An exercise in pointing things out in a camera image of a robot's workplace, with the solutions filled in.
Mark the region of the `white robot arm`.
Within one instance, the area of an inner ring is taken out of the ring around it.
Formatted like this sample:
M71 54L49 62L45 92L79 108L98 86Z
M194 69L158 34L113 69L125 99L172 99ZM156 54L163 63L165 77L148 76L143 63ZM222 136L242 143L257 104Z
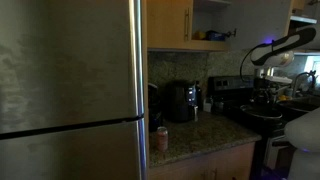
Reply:
M270 43L253 47L248 55L255 67L283 67L293 60L293 51L319 37L315 26L301 28ZM287 180L320 180L320 108L290 122L284 132L296 148Z

